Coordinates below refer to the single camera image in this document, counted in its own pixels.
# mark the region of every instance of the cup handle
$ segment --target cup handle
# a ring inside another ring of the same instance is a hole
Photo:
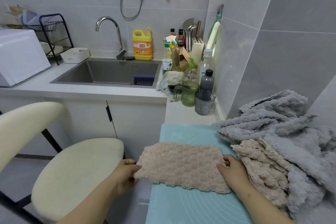
[[[180,86],[180,85],[175,85],[175,88],[174,88],[174,99],[176,99],[177,98],[177,89],[181,89],[182,88],[182,86]]]

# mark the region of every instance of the white cabinet door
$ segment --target white cabinet door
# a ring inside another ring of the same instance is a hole
[[[6,113],[25,105],[45,101],[44,97],[0,96],[0,111]],[[62,149],[72,145],[59,120],[50,124],[47,129]],[[57,154],[42,134],[31,140],[19,153],[47,156],[55,156]]]
[[[113,122],[107,114],[107,102],[101,100],[47,98],[63,104],[66,112],[61,123],[72,143],[92,138],[116,138]]]
[[[126,158],[138,160],[145,146],[158,143],[166,104],[107,101]]]

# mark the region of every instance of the chair seat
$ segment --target chair seat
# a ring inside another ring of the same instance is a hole
[[[95,138],[57,154],[37,178],[31,202],[37,212],[58,221],[73,210],[123,159],[124,144],[116,138]]]

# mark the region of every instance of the light blue baking mat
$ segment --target light blue baking mat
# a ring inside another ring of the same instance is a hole
[[[223,154],[236,156],[230,144],[216,136],[217,129],[207,125],[163,124],[160,142],[213,145],[220,147]],[[233,192],[218,194],[153,184],[146,224],[220,223],[253,223]]]

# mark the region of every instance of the green bottle cap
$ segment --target green bottle cap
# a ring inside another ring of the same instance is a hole
[[[194,59],[193,58],[188,58],[191,60],[191,63],[189,64],[189,68],[194,68],[195,65],[194,65]]]

